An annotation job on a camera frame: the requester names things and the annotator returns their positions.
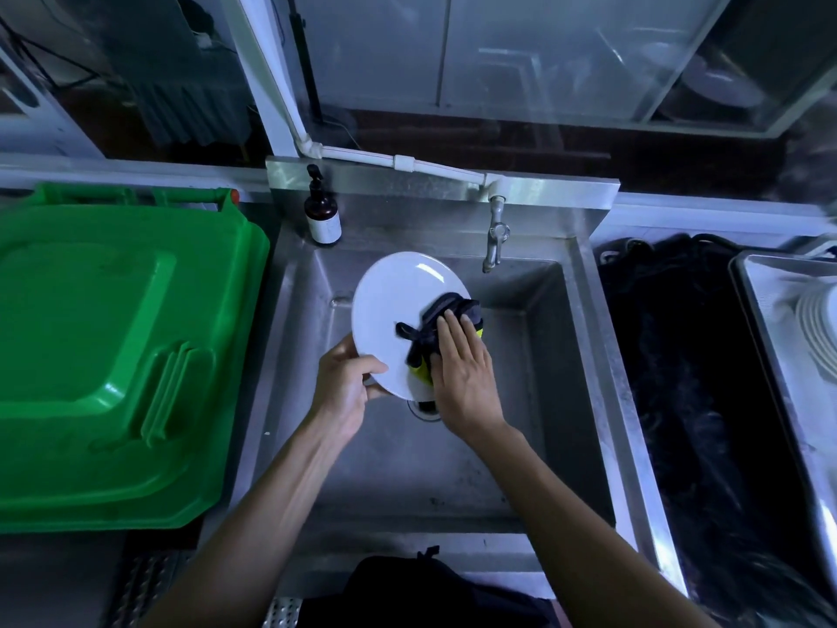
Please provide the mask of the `person's left hand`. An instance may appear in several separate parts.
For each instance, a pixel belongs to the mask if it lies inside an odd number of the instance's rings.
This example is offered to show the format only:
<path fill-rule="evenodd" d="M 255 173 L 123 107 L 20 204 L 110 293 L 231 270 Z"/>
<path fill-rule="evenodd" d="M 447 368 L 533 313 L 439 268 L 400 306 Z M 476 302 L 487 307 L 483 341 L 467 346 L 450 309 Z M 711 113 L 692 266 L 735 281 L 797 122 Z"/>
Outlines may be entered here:
<path fill-rule="evenodd" d="M 353 335 L 348 333 L 319 361 L 316 388 L 305 423 L 345 446 L 359 432 L 367 402 L 388 392 L 373 382 L 351 379 L 351 359 L 375 357 L 358 354 Z"/>

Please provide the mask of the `person's right hand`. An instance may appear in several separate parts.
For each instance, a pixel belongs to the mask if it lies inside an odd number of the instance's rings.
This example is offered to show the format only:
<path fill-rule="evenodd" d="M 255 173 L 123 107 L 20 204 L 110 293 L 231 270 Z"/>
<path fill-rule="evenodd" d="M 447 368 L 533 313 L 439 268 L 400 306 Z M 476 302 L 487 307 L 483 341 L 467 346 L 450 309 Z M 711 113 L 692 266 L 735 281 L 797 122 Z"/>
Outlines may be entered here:
<path fill-rule="evenodd" d="M 437 319 L 445 389 L 435 393 L 434 398 L 445 426 L 477 451 L 485 438 L 503 431 L 507 422 L 500 406 L 492 360 L 491 374 L 488 374 L 478 364 L 478 334 L 470 323 L 474 358 L 460 358 L 453 342 L 453 313 L 446 311 L 444 317 Z"/>

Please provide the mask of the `dark yellow scrubbing sponge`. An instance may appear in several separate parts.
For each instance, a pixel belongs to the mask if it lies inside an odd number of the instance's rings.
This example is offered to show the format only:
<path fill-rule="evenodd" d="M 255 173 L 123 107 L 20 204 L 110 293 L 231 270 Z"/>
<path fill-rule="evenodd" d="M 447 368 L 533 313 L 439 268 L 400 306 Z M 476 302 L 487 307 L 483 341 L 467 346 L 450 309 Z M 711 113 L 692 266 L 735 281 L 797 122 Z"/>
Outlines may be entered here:
<path fill-rule="evenodd" d="M 418 327 L 398 322 L 395 334 L 410 342 L 406 364 L 410 371 L 429 386 L 433 385 L 431 375 L 431 354 L 440 354 L 437 319 L 451 311 L 455 318 L 467 316 L 474 325 L 478 336 L 482 336 L 484 319 L 480 301 L 465 298 L 459 293 L 448 292 L 440 295 L 423 312 Z"/>

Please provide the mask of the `white round plate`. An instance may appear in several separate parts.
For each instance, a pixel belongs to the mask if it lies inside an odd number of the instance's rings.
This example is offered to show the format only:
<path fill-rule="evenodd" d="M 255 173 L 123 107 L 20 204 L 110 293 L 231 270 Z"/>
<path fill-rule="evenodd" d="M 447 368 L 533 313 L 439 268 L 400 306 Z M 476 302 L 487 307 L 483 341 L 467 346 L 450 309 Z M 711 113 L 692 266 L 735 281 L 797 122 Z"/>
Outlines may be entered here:
<path fill-rule="evenodd" d="M 418 328 L 423 313 L 439 296 L 470 293 L 445 263 L 423 253 L 391 253 L 361 276 L 353 295 L 350 329 L 360 356 L 371 355 L 387 366 L 371 379 L 394 397 L 412 402 L 434 400 L 434 390 L 407 364 L 409 340 L 399 337 L 403 322 Z"/>

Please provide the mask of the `person's right forearm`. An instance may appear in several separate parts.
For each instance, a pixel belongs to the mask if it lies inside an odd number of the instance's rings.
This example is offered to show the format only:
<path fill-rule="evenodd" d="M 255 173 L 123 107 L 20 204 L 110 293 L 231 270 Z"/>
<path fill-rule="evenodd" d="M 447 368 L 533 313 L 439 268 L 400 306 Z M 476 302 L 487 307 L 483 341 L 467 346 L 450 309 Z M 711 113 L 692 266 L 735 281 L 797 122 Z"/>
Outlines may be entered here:
<path fill-rule="evenodd" d="M 505 422 L 466 433 L 523 522 L 573 628 L 720 628 L 567 487 Z"/>

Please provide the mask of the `person's left forearm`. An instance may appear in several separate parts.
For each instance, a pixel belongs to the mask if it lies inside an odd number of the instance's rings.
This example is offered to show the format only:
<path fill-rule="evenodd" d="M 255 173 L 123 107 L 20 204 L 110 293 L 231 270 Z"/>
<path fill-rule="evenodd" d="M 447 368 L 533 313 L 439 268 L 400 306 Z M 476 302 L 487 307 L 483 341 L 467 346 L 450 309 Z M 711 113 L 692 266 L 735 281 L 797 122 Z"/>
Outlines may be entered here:
<path fill-rule="evenodd" d="M 311 411 L 141 628 L 260 628 L 337 457 L 363 412 Z"/>

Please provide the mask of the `metal water tap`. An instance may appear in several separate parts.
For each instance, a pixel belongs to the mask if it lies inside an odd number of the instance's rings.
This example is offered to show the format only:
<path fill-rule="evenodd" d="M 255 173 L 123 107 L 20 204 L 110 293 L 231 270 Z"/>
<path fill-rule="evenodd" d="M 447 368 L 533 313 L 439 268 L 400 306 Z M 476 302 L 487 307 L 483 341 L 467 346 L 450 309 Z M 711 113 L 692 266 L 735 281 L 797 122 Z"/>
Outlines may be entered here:
<path fill-rule="evenodd" d="M 501 263 L 503 245 L 510 237 L 510 227 L 503 220 L 506 199 L 493 196 L 490 203 L 490 224 L 487 231 L 487 255 L 482 263 L 482 273 L 491 273 Z"/>

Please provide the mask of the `dark pump soap bottle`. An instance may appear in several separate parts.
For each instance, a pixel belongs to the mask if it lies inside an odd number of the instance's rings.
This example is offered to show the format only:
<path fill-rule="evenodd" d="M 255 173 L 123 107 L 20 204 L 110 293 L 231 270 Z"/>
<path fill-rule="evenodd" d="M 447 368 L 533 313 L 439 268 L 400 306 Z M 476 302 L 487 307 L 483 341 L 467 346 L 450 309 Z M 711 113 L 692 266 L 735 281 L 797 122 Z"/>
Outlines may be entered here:
<path fill-rule="evenodd" d="M 333 245 L 342 235 L 337 202 L 326 189 L 319 166 L 308 164 L 306 170 L 310 184 L 309 196 L 303 204 L 303 210 L 310 236 L 319 245 Z"/>

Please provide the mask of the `white water pipe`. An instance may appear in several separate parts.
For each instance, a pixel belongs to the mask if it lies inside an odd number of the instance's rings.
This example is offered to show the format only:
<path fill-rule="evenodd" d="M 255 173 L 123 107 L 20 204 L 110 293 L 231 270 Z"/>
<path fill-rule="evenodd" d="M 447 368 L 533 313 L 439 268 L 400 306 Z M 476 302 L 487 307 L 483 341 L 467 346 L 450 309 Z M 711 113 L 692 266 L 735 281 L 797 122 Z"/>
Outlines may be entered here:
<path fill-rule="evenodd" d="M 296 147 L 303 157 L 311 159 L 349 161 L 371 167 L 389 168 L 395 171 L 417 172 L 432 177 L 476 185 L 488 200 L 499 198 L 507 201 L 510 197 L 510 178 L 505 175 L 449 167 L 403 155 L 389 156 L 363 150 L 324 146 L 312 140 L 309 135 L 296 138 Z"/>

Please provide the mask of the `person's dark clothing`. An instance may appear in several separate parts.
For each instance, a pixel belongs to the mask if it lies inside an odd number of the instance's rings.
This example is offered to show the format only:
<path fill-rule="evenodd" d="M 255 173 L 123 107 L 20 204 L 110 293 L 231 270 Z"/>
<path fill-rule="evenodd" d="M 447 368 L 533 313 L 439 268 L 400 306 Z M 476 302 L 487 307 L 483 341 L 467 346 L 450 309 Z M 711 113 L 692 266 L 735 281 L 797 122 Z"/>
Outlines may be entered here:
<path fill-rule="evenodd" d="M 438 553 L 362 560 L 340 593 L 303 600 L 296 628 L 572 628 L 556 601 L 468 580 Z"/>

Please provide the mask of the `green plastic bin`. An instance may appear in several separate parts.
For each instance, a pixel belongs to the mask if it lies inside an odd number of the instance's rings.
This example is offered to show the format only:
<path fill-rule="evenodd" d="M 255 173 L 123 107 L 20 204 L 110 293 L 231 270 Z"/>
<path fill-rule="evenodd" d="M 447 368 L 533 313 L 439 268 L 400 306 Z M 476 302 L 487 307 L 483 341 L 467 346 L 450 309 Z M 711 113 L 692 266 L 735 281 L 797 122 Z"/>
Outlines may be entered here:
<path fill-rule="evenodd" d="M 238 200 L 41 182 L 0 211 L 0 536 L 218 502 L 269 252 Z"/>

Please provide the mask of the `metal tray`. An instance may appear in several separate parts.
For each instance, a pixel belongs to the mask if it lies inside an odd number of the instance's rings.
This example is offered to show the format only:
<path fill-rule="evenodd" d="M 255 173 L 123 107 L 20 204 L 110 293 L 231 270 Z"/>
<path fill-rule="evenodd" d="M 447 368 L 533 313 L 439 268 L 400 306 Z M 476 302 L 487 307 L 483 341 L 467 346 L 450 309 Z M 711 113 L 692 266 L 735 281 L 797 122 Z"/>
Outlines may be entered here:
<path fill-rule="evenodd" d="M 833 376 L 817 363 L 799 310 L 806 294 L 833 291 L 837 302 L 837 262 L 749 249 L 729 271 L 796 456 L 813 546 L 837 600 L 837 362 Z"/>

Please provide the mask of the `perforated metal floor plate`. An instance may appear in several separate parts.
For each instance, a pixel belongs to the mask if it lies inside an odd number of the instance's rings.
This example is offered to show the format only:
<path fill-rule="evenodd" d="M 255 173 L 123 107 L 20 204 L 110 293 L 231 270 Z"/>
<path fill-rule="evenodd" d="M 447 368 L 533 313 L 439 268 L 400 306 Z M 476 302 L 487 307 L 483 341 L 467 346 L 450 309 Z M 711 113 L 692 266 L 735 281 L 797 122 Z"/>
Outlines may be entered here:
<path fill-rule="evenodd" d="M 154 603 L 187 567 L 194 551 L 166 550 L 124 558 L 99 628 L 137 628 Z M 296 628 L 302 599 L 275 597 L 262 628 Z"/>

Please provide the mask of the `stack of white plates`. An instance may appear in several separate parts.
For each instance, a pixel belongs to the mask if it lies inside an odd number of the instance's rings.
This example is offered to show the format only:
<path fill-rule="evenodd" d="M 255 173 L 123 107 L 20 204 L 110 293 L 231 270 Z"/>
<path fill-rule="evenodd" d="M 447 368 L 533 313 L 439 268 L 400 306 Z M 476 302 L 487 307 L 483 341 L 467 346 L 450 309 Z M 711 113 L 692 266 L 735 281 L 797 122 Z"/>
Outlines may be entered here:
<path fill-rule="evenodd" d="M 837 281 L 807 280 L 793 314 L 813 362 L 828 382 L 837 385 Z"/>

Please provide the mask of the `white window frame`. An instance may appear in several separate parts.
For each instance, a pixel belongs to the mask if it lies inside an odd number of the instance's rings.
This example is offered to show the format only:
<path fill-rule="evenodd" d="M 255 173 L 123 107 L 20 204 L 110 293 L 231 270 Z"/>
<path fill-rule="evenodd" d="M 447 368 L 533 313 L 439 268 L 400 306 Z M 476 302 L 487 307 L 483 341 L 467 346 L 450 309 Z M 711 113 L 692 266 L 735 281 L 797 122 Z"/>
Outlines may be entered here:
<path fill-rule="evenodd" d="M 310 137 L 291 87 L 273 0 L 220 0 L 272 154 L 303 157 Z"/>

